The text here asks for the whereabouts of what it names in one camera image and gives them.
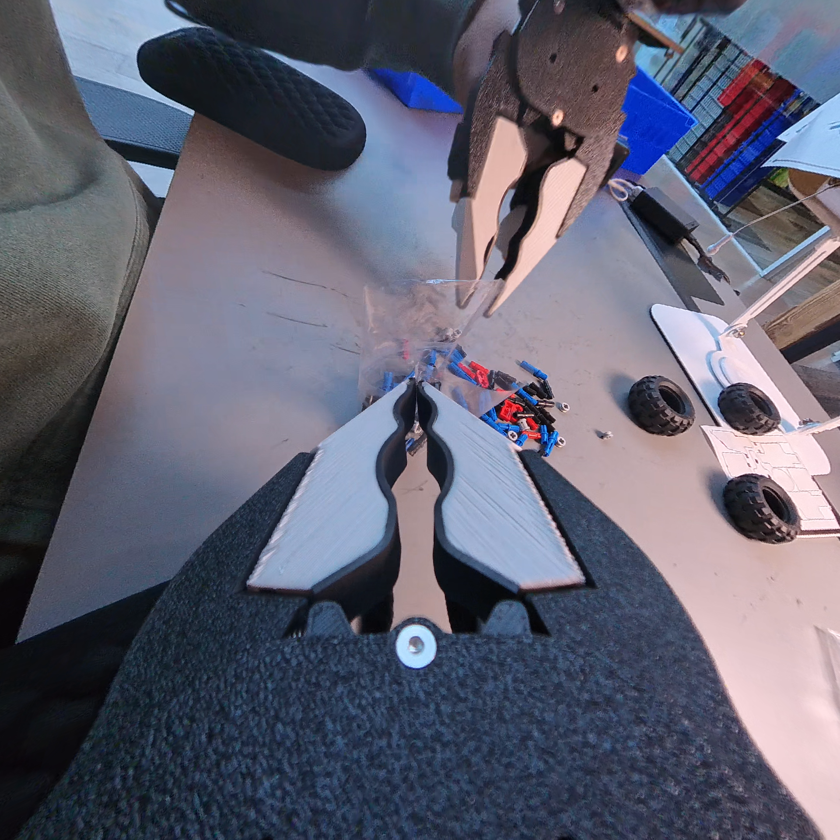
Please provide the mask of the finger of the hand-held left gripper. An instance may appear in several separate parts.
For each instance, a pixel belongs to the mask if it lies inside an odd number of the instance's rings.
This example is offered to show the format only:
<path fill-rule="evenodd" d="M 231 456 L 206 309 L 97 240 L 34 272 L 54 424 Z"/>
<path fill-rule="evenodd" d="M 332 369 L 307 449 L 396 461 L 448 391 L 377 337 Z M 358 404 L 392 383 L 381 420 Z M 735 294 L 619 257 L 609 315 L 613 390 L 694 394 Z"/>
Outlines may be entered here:
<path fill-rule="evenodd" d="M 501 285 L 485 310 L 487 318 L 553 247 L 586 170 L 586 165 L 576 159 L 553 163 L 542 174 L 536 197 L 512 208 L 500 228 L 500 233 L 507 236 L 507 252 L 504 265 L 497 273 Z"/>
<path fill-rule="evenodd" d="M 456 279 L 462 283 L 456 291 L 456 302 L 460 309 L 467 308 L 476 292 L 497 239 L 502 202 L 521 176 L 527 160 L 519 126 L 497 117 L 478 184 L 471 195 L 461 197 L 455 206 Z"/>

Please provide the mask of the small cluster of toy pins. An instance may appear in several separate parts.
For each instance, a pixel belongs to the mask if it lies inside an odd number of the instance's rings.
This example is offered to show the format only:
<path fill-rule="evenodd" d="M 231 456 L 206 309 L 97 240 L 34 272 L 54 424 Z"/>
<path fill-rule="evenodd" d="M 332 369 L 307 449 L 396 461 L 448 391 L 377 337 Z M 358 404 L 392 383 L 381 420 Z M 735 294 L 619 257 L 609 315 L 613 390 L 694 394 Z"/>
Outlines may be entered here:
<path fill-rule="evenodd" d="M 438 363 L 444 352 L 436 344 L 413 343 L 409 339 L 381 343 L 362 354 L 359 391 L 365 410 L 405 380 L 430 382 L 438 390 L 442 378 Z"/>

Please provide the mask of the white sticker sheet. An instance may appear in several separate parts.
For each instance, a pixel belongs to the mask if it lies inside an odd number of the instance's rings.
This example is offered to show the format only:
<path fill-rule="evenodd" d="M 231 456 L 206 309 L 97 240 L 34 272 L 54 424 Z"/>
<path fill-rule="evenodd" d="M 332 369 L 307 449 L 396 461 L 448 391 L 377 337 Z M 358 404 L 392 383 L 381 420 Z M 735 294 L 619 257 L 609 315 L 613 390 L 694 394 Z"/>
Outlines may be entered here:
<path fill-rule="evenodd" d="M 786 491 L 800 513 L 803 538 L 838 535 L 837 514 L 815 479 L 831 471 L 818 443 L 783 432 L 748 436 L 717 425 L 701 429 L 728 479 L 757 474 Z"/>

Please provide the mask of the person's left hand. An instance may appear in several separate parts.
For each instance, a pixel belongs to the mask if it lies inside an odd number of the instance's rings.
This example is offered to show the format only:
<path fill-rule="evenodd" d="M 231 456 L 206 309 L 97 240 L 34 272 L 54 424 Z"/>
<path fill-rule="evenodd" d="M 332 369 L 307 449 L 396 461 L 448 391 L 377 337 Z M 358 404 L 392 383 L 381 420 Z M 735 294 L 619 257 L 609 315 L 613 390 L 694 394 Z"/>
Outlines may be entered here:
<path fill-rule="evenodd" d="M 518 24 L 517 1 L 481 1 L 475 5 L 453 54 L 453 98 L 463 107 L 483 78 L 494 42 L 502 32 L 512 32 Z"/>

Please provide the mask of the blue storage bin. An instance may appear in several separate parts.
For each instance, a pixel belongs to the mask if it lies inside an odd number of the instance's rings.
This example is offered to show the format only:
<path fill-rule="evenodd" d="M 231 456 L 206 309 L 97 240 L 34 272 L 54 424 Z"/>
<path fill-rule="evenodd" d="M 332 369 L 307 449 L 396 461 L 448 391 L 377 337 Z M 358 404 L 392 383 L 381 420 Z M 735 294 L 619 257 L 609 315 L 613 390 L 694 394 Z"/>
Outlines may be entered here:
<path fill-rule="evenodd" d="M 697 124 L 697 118 L 644 70 L 637 69 L 626 92 L 619 138 L 629 154 L 623 168 L 645 174 Z"/>
<path fill-rule="evenodd" d="M 442 113 L 463 112 L 462 107 L 446 91 L 417 73 L 385 68 L 370 68 L 366 72 L 409 109 Z"/>

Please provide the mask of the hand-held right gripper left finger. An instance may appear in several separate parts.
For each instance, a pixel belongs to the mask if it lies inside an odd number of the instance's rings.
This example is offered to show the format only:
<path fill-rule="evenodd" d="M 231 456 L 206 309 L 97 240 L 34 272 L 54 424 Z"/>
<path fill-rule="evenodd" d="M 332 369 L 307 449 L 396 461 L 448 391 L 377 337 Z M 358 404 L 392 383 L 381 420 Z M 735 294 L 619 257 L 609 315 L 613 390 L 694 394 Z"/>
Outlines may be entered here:
<path fill-rule="evenodd" d="M 400 568 L 392 488 L 406 463 L 416 383 L 405 381 L 325 438 L 257 559 L 251 591 L 382 600 Z"/>

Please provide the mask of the black desk mat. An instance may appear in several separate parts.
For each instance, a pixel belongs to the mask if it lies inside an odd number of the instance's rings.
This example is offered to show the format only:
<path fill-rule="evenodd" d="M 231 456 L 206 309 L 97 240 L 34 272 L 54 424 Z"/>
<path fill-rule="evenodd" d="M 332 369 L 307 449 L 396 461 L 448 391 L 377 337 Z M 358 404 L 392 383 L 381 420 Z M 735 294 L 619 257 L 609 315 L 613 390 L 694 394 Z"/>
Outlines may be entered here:
<path fill-rule="evenodd" d="M 620 203 L 620 206 L 683 308 L 693 312 L 709 312 L 721 319 L 729 318 L 744 309 L 733 287 L 715 280 L 697 267 L 690 256 L 690 248 L 669 244 L 644 220 L 639 219 L 628 203 Z"/>

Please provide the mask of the clear plastic bag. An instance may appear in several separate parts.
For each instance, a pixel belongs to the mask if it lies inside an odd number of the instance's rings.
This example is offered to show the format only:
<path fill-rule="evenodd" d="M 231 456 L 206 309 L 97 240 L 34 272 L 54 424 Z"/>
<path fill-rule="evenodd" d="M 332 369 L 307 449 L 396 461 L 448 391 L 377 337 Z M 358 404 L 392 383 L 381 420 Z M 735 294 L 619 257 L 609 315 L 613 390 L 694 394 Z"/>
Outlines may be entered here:
<path fill-rule="evenodd" d="M 826 683 L 839 712 L 839 632 L 825 626 L 814 626 L 814 630 Z"/>
<path fill-rule="evenodd" d="M 400 339 L 434 343 L 445 361 L 447 349 L 459 343 L 470 319 L 468 309 L 456 302 L 461 286 L 457 280 L 395 280 L 366 287 L 360 368 L 365 351 Z"/>

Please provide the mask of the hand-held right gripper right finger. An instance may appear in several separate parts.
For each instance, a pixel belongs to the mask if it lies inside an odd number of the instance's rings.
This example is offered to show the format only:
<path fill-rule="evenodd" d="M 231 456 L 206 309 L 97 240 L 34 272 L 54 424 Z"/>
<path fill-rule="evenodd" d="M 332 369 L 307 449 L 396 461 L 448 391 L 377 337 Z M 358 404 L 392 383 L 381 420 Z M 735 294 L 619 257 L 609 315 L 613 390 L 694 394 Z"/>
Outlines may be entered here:
<path fill-rule="evenodd" d="M 421 422 L 442 571 L 473 570 L 512 594 L 585 582 L 514 444 L 428 384 Z"/>

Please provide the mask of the large pile of toy pins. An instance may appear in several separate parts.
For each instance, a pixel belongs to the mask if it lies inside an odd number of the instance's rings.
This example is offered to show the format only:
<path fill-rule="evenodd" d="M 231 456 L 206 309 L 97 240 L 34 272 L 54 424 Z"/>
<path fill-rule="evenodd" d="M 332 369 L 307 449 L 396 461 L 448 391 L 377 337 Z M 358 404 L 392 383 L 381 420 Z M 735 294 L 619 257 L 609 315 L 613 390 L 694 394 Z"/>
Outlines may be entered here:
<path fill-rule="evenodd" d="M 446 356 L 436 363 L 439 389 L 491 430 L 520 449 L 536 447 L 543 457 L 566 445 L 545 373 L 521 362 L 532 376 L 521 382 L 514 374 L 476 360 L 459 343 L 448 348 Z"/>

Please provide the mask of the black power adapter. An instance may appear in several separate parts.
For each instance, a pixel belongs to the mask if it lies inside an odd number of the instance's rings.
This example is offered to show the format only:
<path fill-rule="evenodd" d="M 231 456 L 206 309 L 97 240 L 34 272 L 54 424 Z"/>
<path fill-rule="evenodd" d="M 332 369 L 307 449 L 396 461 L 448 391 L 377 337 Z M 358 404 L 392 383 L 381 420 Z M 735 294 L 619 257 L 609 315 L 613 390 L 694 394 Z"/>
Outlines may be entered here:
<path fill-rule="evenodd" d="M 634 213 L 670 244 L 693 240 L 698 222 L 655 186 L 646 186 L 631 202 Z"/>

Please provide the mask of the grey desk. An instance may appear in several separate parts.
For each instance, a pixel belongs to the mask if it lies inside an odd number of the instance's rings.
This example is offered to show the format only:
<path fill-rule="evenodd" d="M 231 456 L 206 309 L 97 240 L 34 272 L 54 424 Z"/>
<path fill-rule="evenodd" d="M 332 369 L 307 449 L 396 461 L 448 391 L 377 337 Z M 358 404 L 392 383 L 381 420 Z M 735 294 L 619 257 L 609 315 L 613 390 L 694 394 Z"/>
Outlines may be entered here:
<path fill-rule="evenodd" d="M 248 588 L 363 412 L 364 289 L 455 276 L 456 119 L 319 75 L 366 126 L 346 171 L 192 120 L 14 648 L 100 622 L 124 657 L 22 837 L 838 838 L 814 630 L 838 630 L 838 539 L 733 527 L 714 417 L 650 313 L 680 300 L 606 192 L 491 318 L 478 289 L 458 342 L 546 374 L 566 445 L 517 449 L 585 582 L 441 570 L 431 384 L 405 380 L 389 594 Z M 648 375 L 688 395 L 689 430 L 635 423 Z"/>

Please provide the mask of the black toy tyre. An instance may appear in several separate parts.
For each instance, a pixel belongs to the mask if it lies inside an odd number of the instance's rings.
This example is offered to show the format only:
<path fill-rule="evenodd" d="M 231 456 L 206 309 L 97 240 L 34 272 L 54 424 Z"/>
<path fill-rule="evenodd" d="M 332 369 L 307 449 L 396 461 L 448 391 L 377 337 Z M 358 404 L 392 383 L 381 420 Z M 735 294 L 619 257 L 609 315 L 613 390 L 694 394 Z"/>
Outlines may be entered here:
<path fill-rule="evenodd" d="M 673 437 L 689 430 L 695 422 L 695 408 L 685 391 L 662 375 L 648 375 L 636 381 L 627 397 L 628 410 L 644 431 Z"/>
<path fill-rule="evenodd" d="M 731 478 L 723 504 L 732 524 L 748 539 L 783 544 L 796 539 L 802 520 L 789 494 L 772 478 L 747 474 Z"/>
<path fill-rule="evenodd" d="M 723 388 L 718 395 L 718 409 L 726 424 L 749 436 L 772 433 L 781 424 L 780 412 L 772 400 L 746 382 Z"/>

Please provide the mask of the white desk lamp stand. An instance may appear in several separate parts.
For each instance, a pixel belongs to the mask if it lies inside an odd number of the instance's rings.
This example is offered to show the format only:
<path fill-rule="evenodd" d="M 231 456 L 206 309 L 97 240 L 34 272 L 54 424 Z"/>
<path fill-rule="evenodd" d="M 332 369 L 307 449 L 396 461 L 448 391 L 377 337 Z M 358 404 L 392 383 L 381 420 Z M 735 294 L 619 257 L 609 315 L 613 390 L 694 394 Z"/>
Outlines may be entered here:
<path fill-rule="evenodd" d="M 825 423 L 802 421 L 744 342 L 753 319 L 838 249 L 838 134 L 839 97 L 835 96 L 802 123 L 782 132 L 783 145 L 770 159 L 772 165 L 788 169 L 792 191 L 812 205 L 812 212 L 830 232 L 810 255 L 729 323 L 660 304 L 651 308 L 652 320 L 721 427 L 732 429 L 719 413 L 718 395 L 740 382 L 757 386 L 778 408 L 781 422 L 773 432 L 815 441 L 817 434 L 838 426 L 838 418 Z"/>

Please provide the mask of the black chair seat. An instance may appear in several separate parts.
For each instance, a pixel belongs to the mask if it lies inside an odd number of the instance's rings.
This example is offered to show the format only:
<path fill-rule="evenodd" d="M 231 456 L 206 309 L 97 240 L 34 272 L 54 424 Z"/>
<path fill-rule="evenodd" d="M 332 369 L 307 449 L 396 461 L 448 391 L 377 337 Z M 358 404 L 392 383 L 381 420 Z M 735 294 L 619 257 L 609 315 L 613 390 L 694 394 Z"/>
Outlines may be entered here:
<path fill-rule="evenodd" d="M 190 114 L 94 80 L 75 81 L 93 126 L 110 148 L 127 161 L 176 168 Z"/>

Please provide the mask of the crumpled clear plastic bag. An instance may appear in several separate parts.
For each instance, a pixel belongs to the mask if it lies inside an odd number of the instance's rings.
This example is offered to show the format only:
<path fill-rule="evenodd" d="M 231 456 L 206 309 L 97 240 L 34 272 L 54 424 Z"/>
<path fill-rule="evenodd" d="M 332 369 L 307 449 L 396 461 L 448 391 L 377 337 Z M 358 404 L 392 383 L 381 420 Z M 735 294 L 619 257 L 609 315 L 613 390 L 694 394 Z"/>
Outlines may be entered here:
<path fill-rule="evenodd" d="M 826 683 L 839 712 L 839 632 L 825 626 L 814 626 L 814 630 Z"/>

